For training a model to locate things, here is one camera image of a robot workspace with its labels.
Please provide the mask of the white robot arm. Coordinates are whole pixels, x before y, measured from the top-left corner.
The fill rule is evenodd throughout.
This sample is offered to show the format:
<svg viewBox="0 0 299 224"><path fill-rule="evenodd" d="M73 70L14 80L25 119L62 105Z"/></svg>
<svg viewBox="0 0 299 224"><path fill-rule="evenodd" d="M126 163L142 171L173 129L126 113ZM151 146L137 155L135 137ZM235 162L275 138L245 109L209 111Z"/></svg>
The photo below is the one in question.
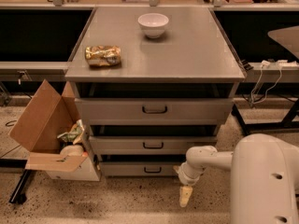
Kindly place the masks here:
<svg viewBox="0 0 299 224"><path fill-rule="evenodd" d="M232 151L191 147L175 168L186 206L192 187L208 167L230 172L231 224L299 224L299 148L267 134L242 138Z"/></svg>

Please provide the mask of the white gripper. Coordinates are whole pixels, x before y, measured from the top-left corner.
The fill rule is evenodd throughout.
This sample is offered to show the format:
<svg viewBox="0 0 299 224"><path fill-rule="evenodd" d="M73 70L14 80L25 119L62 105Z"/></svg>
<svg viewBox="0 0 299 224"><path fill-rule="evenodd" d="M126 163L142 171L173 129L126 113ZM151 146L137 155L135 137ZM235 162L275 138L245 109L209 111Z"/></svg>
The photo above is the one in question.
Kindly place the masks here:
<svg viewBox="0 0 299 224"><path fill-rule="evenodd" d="M184 185L179 188L179 205L186 207L192 196L192 187L205 172L205 167L194 168L186 161L178 168L178 179Z"/></svg>

